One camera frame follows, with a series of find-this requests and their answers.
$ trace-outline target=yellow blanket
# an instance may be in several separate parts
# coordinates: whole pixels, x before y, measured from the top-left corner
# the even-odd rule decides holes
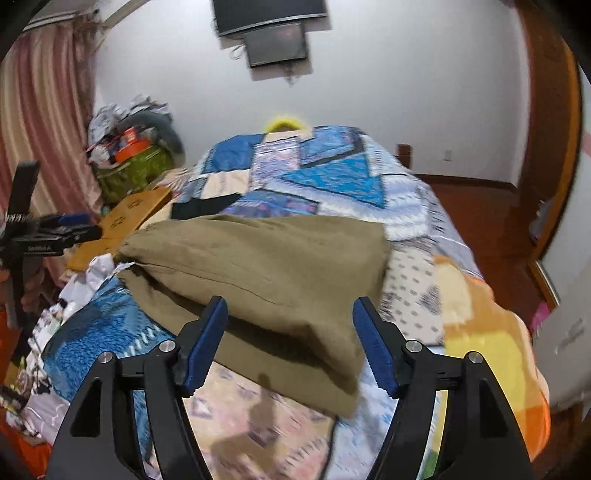
[[[535,366],[525,325],[495,303],[486,283],[464,274],[446,257],[435,257],[435,263],[446,355],[464,357],[472,350],[484,355],[534,459],[550,435],[550,413],[548,386]],[[443,418],[440,415],[439,434]],[[433,449],[438,450],[437,443]]]

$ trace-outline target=blue gripper pad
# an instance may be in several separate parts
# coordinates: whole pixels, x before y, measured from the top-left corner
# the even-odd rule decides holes
[[[90,223],[88,213],[70,213],[60,217],[61,226],[87,225]]]
[[[180,352],[174,380],[183,397],[189,398],[203,386],[227,325],[226,300],[212,297],[201,318],[186,324],[178,334]]]
[[[404,336],[396,325],[383,321],[367,297],[353,303],[353,325],[378,386],[391,398],[400,396],[409,378],[410,366],[402,358]]]

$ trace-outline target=striped curtain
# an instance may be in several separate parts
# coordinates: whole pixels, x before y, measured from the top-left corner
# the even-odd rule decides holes
[[[41,171],[31,213],[90,212],[98,217],[100,188],[86,161],[92,116],[95,26],[84,18],[23,33],[0,66],[0,207],[6,211],[12,175],[21,161]],[[61,258],[47,259],[56,280]]]

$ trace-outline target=wall-mounted tv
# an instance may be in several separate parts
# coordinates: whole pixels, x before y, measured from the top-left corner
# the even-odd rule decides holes
[[[308,57],[306,32],[302,22],[249,30],[244,34],[244,45],[251,68]]]
[[[288,20],[325,17],[324,0],[213,0],[218,35]]]

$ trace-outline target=folded towel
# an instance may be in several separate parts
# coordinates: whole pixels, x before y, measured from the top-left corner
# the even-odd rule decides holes
[[[330,216],[164,221],[133,233],[119,273],[140,308],[173,334],[211,296],[229,306],[222,365],[316,409],[355,410],[363,352],[355,299],[377,302],[389,243],[379,223]]]

